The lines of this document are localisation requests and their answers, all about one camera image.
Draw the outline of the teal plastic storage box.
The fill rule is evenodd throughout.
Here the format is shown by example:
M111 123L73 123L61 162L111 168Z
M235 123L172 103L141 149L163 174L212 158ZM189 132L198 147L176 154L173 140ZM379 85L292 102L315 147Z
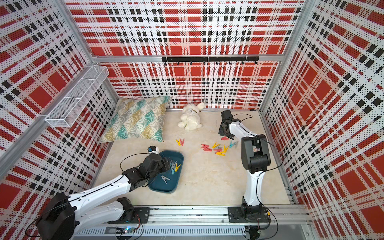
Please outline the teal plastic storage box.
M181 164L181 167L179 168L179 170L177 172L175 172L174 175L172 175L171 168L170 168L165 173L161 173L158 176L156 176L156 178L154 178L154 180L150 181L149 189L151 189L152 191L155 191L155 192L159 192L159 193L171 194L176 190L176 188L178 186L178 182L179 182L180 175L182 172L182 166L184 163L184 156L180 152L168 151L168 150L160 152L160 155L163 158L168 158L170 160L170 163L171 163L171 160L173 160L174 162L177 161L177 165ZM162 180L161 176L168 177L170 179L170 181L168 181L168 183L165 184L165 182Z

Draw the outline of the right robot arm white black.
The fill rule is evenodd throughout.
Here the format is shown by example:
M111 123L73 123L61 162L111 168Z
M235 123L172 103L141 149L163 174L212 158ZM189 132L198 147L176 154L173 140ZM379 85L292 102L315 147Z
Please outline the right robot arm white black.
M247 186L241 209L246 219L254 219L263 213L262 185L265 172L271 164L265 135L257 135L246 128L239 119L223 120L219 135L241 142L241 160L247 171Z

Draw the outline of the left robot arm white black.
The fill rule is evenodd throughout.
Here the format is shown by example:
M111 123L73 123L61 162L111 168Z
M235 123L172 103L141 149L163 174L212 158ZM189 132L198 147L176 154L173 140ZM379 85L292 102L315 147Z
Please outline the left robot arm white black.
M56 194L36 220L40 238L69 240L84 229L120 220L123 215L130 217L133 207L124 195L170 168L169 158L150 153L137 167L123 171L104 184L69 196Z

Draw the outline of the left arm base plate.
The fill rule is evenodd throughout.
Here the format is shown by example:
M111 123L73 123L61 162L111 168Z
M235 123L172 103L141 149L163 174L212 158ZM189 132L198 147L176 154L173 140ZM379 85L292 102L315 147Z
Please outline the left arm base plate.
M119 222L130 224L146 224L149 219L150 210L151 208L133 208L130 210L125 210L119 219Z

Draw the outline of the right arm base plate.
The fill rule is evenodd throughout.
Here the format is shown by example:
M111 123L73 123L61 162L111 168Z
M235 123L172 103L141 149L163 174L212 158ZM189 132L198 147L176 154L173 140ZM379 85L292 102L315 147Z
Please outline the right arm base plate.
M228 216L230 223L268 223L270 217L267 209L262 205L253 206L246 209L240 207L228 207Z

